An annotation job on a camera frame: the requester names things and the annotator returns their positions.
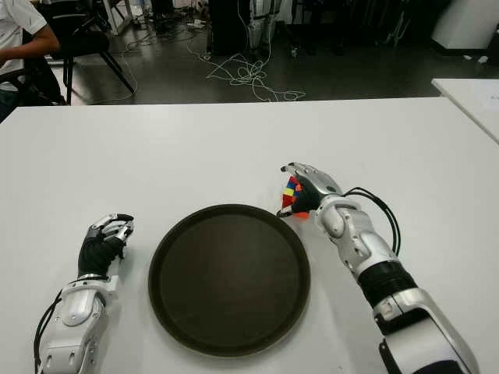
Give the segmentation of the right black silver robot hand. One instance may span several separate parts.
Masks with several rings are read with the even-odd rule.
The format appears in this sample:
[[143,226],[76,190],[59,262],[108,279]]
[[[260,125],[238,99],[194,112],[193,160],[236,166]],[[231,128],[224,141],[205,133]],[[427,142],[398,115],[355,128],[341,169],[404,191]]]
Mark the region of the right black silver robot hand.
[[300,184],[302,191],[290,206],[281,208],[277,217],[289,217],[294,213],[317,210],[324,198],[329,195],[341,196],[342,190],[327,173],[308,164],[291,162],[281,167]]

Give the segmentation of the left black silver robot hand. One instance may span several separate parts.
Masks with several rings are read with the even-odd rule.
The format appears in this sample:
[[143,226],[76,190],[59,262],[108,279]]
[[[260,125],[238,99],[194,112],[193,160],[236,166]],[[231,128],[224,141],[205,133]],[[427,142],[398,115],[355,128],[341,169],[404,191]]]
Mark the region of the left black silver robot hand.
[[134,217],[111,213],[89,226],[78,257],[78,277],[105,277],[111,263],[124,258],[123,250],[134,231]]

